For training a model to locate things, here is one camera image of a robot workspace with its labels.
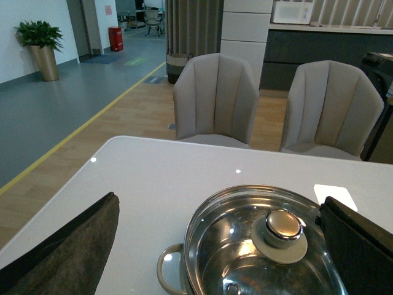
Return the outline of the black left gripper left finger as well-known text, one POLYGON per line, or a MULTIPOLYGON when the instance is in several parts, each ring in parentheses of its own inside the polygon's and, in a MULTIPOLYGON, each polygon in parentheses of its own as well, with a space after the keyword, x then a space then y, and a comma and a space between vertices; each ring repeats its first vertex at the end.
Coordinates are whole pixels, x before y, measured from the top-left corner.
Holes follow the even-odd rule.
POLYGON ((95 294, 119 223, 110 192, 1 269, 1 294, 95 294))

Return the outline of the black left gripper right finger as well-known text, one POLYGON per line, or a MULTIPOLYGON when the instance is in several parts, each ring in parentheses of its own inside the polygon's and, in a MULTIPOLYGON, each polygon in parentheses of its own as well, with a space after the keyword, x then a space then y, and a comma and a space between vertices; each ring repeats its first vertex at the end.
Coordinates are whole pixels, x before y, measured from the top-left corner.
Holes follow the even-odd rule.
POLYGON ((349 294, 392 294, 392 234, 333 197, 316 224, 349 294))

